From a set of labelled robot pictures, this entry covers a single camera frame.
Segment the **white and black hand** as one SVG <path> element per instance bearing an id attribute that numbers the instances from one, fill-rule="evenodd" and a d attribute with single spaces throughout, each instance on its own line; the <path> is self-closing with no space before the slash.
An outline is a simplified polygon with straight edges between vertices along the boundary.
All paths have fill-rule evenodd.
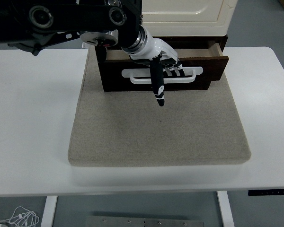
<path id="1" fill-rule="evenodd" d="M 146 65 L 150 68 L 151 87 L 159 106 L 163 106 L 164 99 L 164 74 L 166 69 L 173 75 L 179 72 L 184 77 L 182 64 L 177 52 L 161 39 L 153 38 L 148 31 L 141 31 L 137 40 L 130 47 L 123 47 L 132 61 Z"/>

